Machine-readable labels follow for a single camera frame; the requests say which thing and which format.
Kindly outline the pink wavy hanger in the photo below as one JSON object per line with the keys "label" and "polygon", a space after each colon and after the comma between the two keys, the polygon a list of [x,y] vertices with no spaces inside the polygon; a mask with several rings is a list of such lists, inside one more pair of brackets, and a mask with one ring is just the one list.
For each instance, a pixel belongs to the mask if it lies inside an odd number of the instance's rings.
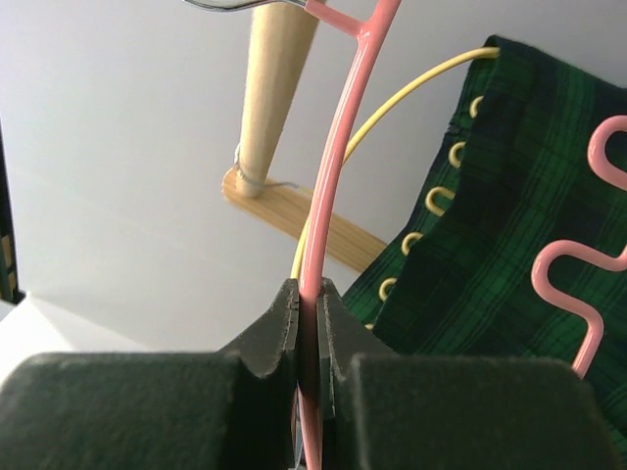
{"label": "pink wavy hanger", "polygon": [[[336,110],[323,152],[313,190],[310,226],[299,277],[300,294],[308,308],[309,326],[313,328],[314,294],[321,284],[322,249],[326,248],[332,207],[349,136],[341,135],[345,114]],[[619,464],[626,469],[626,274],[602,273],[599,267],[584,267],[582,260],[558,260],[553,269],[558,287],[566,294],[583,293],[584,301],[593,302],[605,321],[605,336],[587,380],[592,384],[601,407],[604,423],[618,451]]]}

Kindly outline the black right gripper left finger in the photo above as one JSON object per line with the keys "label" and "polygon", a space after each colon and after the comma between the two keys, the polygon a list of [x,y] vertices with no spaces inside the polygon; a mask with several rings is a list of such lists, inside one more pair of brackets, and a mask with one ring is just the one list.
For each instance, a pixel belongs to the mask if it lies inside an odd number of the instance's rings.
{"label": "black right gripper left finger", "polygon": [[216,352],[49,352],[1,389],[5,469],[294,465],[299,293]]}

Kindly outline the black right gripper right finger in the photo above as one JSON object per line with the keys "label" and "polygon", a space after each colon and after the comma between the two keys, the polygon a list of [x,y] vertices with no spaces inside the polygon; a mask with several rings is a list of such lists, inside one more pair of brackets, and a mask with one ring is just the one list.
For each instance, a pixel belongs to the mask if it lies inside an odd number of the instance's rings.
{"label": "black right gripper right finger", "polygon": [[591,388],[546,358],[400,355],[317,300],[326,469],[612,469]]}

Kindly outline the yellow hanger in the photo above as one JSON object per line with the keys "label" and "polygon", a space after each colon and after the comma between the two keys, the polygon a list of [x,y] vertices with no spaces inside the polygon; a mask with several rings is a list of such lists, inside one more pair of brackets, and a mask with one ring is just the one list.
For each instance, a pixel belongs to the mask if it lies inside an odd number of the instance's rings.
{"label": "yellow hanger", "polygon": [[[459,54],[444,63],[437,65],[436,67],[426,71],[421,74],[410,83],[405,85],[399,91],[397,91],[394,95],[392,95],[388,100],[386,100],[367,120],[366,122],[359,128],[358,131],[355,132],[351,140],[347,145],[347,150],[344,156],[343,164],[347,162],[349,157],[352,155],[354,150],[359,146],[363,138],[367,135],[367,133],[388,113],[390,112],[399,102],[405,99],[411,92],[413,92],[416,88],[426,83],[427,81],[433,79],[437,75],[448,71],[456,66],[459,66],[463,63],[470,62],[472,60],[480,60],[480,59],[497,59],[499,57],[500,49],[498,47],[481,47],[477,49],[473,49],[462,54]],[[474,98],[469,105],[469,116],[471,118],[476,118],[478,115],[478,108],[483,100],[483,96],[478,96]],[[456,169],[459,169],[461,166],[461,159],[459,158],[459,152],[464,148],[465,142],[458,142],[454,144],[448,153],[448,161],[450,165]],[[442,194],[447,199],[452,200],[455,197],[455,193],[443,186],[437,186],[432,188],[427,196],[425,197],[425,207],[434,215],[440,217],[445,211],[435,205],[433,202],[433,197],[435,194]],[[307,215],[305,219],[305,223],[303,225],[301,234],[298,239],[298,244],[296,248],[296,252],[293,258],[292,267],[290,270],[290,278],[299,280],[301,268],[303,264],[304,251],[307,241],[307,235],[310,226],[310,216]],[[410,253],[410,248],[412,242],[416,242],[422,238],[423,234],[414,231],[410,232],[405,236],[401,243],[401,253],[406,257]],[[396,282],[395,278],[388,278],[384,280],[378,289],[378,297],[381,301],[385,301],[388,297],[388,293],[386,289],[391,287]]]}

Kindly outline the green tartan skirt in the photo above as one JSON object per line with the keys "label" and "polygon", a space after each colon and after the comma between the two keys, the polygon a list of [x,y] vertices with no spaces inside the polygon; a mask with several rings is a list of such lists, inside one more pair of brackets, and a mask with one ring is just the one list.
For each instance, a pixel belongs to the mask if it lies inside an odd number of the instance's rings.
{"label": "green tartan skirt", "polygon": [[598,178],[587,146],[626,91],[538,49],[493,35],[474,61],[407,225],[344,294],[399,353],[546,356],[571,362],[585,322],[531,284],[537,254],[573,240],[626,244],[626,195]]}

